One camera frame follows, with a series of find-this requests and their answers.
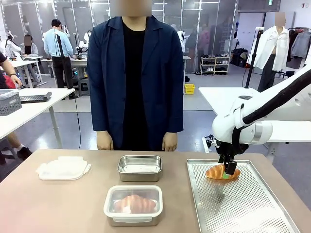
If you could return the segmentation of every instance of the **croissant on tray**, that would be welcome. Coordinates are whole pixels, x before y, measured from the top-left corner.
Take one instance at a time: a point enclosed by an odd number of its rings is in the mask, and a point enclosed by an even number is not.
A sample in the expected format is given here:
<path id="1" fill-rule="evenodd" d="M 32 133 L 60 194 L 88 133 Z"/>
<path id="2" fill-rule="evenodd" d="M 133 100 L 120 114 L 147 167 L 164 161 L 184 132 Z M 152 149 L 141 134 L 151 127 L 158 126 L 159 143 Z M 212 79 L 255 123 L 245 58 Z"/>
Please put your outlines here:
<path id="1" fill-rule="evenodd" d="M 225 171 L 225 166 L 223 164 L 216 165 L 210 168 L 208 171 L 206 171 L 206 176 L 211 179 L 216 179 L 216 180 L 232 180 L 234 178 L 237 178 L 238 175 L 240 175 L 241 173 L 240 170 L 235 169 L 233 175 L 228 175 L 228 178 L 223 178 L 224 171 Z"/>
<path id="2" fill-rule="evenodd" d="M 155 212 L 156 203 L 138 195 L 127 196 L 114 203 L 117 213 L 150 214 Z"/>

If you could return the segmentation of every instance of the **plastic basket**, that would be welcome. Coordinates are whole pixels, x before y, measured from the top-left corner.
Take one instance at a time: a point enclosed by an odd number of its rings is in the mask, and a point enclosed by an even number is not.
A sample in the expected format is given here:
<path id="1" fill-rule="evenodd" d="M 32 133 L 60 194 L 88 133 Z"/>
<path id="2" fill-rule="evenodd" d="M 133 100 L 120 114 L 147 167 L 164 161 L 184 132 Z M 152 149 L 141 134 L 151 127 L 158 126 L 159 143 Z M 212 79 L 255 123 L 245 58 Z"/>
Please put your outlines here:
<path id="1" fill-rule="evenodd" d="M 195 90 L 194 84 L 185 84 L 186 95 L 193 95 Z"/>
<path id="2" fill-rule="evenodd" d="M 17 91 L 0 90 L 0 116 L 7 116 L 21 108 L 21 102 Z"/>

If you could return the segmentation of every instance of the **light blue shirt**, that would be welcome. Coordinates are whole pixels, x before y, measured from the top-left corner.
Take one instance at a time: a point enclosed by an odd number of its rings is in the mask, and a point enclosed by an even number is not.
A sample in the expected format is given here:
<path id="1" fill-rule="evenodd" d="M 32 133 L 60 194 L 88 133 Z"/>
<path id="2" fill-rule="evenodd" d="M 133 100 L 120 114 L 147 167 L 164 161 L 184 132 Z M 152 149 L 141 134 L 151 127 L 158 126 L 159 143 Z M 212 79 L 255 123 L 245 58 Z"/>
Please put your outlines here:
<path id="1" fill-rule="evenodd" d="M 65 33 L 57 30 L 57 29 L 50 29 L 45 33 L 44 36 L 44 51 L 49 57 L 60 57 L 60 48 L 57 42 L 57 37 L 55 35 L 57 33 L 60 36 L 62 41 L 63 53 L 65 57 L 72 57 L 73 56 L 73 49 L 71 43 L 66 36 Z"/>

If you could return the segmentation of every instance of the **sock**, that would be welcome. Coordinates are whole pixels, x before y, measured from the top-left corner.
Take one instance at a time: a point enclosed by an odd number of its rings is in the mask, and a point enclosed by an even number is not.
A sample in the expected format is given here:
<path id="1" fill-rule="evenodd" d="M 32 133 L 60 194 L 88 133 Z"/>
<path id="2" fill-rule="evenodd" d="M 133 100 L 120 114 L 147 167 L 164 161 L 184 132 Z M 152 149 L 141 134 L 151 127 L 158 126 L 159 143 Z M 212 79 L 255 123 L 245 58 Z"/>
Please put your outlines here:
<path id="1" fill-rule="evenodd" d="M 25 147 L 23 144 L 21 144 L 19 147 L 17 147 L 17 150 L 20 151 L 23 147 Z"/>

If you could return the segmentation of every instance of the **navy blue jacket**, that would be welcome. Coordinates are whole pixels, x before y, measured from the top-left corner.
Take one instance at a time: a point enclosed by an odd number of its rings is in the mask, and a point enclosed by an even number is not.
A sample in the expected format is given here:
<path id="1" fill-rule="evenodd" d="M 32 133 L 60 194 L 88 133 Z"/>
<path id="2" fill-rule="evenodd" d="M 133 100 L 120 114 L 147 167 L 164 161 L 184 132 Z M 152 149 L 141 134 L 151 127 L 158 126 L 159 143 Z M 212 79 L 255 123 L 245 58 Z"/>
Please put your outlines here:
<path id="1" fill-rule="evenodd" d="M 88 47 L 87 73 L 93 129 L 108 131 L 114 145 L 120 147 L 126 90 L 121 17 L 114 17 L 93 29 Z M 183 54 L 177 32 L 154 16 L 148 17 L 141 87 L 152 150 L 162 145 L 166 132 L 183 131 L 183 78 Z"/>

